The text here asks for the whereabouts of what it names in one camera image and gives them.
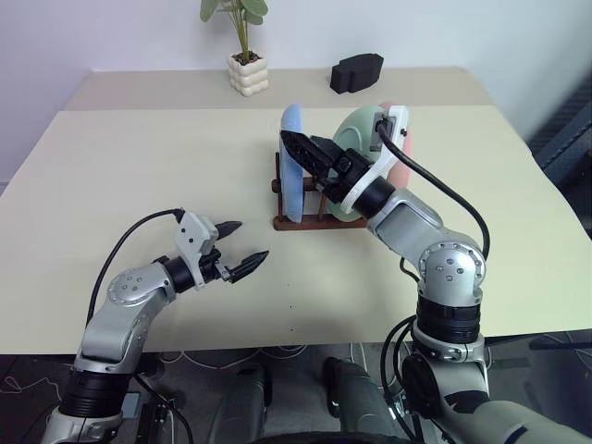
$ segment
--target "potted plant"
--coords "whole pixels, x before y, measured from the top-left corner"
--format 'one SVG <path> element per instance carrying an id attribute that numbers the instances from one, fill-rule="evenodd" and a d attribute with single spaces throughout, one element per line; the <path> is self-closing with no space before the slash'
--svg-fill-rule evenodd
<path id="1" fill-rule="evenodd" d="M 247 97 L 259 93 L 269 86 L 267 60 L 249 49 L 248 26 L 263 23 L 267 14 L 265 0 L 202 0 L 202 21 L 209 20 L 215 12 L 227 13 L 239 34 L 240 52 L 228 57 L 230 85 Z"/>

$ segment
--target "floor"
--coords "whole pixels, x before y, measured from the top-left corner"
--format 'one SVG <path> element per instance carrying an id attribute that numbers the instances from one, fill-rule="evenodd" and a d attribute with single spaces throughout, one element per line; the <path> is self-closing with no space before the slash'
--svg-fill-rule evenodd
<path id="1" fill-rule="evenodd" d="M 564 333 L 554 338 L 569 341 Z M 592 339 L 592 330 L 577 331 L 571 340 Z M 571 426 L 592 437 L 592 358 L 574 351 L 532 351 L 532 337 L 492 346 L 489 385 L 494 400 L 517 401 L 546 416 Z M 286 356 L 289 352 L 266 349 L 269 353 Z M 352 346 L 353 358 L 362 363 L 359 344 Z M 378 381 L 380 344 L 364 344 L 370 376 Z M 190 357 L 202 363 L 223 365 L 248 356 L 253 351 L 196 351 Z M 328 356 L 350 359 L 350 344 L 307 347 L 292 359 L 274 359 L 258 354 L 254 359 L 268 364 L 274 376 L 274 400 L 268 409 L 265 434 L 309 430 L 339 430 L 339 421 L 330 416 L 325 406 L 320 374 L 322 362 Z M 164 356 L 173 359 L 175 353 Z M 216 406 L 241 368 L 210 370 L 180 359 L 164 366 L 164 374 L 149 382 L 161 392 L 178 394 L 183 414 L 191 423 L 195 442 L 202 443 Z M 0 355 L 0 376 L 14 377 L 22 387 L 48 377 L 63 390 L 68 367 L 30 356 Z M 17 391 L 5 381 L 3 391 Z M 132 383 L 130 391 L 142 390 Z M 48 415 L 48 406 L 57 401 L 56 388 L 40 383 L 19 394 L 0 393 L 0 444 L 38 442 Z M 113 442 L 135 442 L 137 421 L 127 420 Z M 187 442 L 180 426 L 176 427 L 176 442 Z M 170 442 L 168 423 L 162 436 L 153 442 Z"/>

